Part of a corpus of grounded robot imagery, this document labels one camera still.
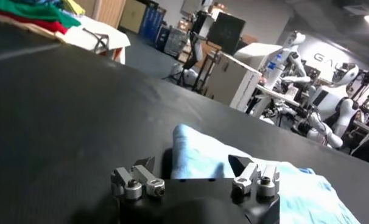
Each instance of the black table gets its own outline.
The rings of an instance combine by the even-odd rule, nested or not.
[[[313,168],[369,223],[368,163],[72,46],[0,60],[0,223],[106,223],[110,172],[159,164],[180,123]]]
[[[0,23],[0,60],[59,47],[58,41]]]

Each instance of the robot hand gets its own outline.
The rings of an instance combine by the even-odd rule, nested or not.
[[[281,78],[284,83],[309,83],[311,82],[311,78],[308,76],[305,77],[296,77],[296,76],[287,76]]]

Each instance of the towel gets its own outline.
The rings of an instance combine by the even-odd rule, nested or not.
[[[0,16],[6,16],[9,17],[17,22],[24,23],[24,24],[35,24],[39,27],[42,27],[50,32],[60,32],[62,34],[65,34],[67,32],[67,29],[61,25],[58,21],[45,21],[45,20],[39,20],[39,19],[28,19],[21,16],[16,16],[14,14],[0,11]]]
[[[78,5],[74,0],[63,0],[65,10],[75,13],[76,15],[84,15],[86,11]]]
[[[52,4],[29,5],[10,0],[0,0],[0,10],[29,19],[59,21],[65,28],[80,25],[78,20],[63,13]]]
[[[290,163],[253,158],[186,125],[177,126],[173,137],[173,179],[233,178],[228,155],[247,157],[261,168],[267,164],[277,165],[281,175],[281,224],[359,223],[331,184],[312,169],[300,170]]]

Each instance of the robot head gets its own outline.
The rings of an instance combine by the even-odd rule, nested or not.
[[[294,46],[304,43],[306,36],[298,31],[294,31],[287,39],[287,45]]]
[[[343,63],[340,67],[336,66],[332,82],[334,86],[347,85],[359,74],[359,67],[353,63]]]

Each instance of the computer monitor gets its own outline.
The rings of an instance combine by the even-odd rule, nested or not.
[[[244,20],[219,13],[216,22],[210,28],[208,41],[220,46],[224,53],[233,55],[244,26]]]

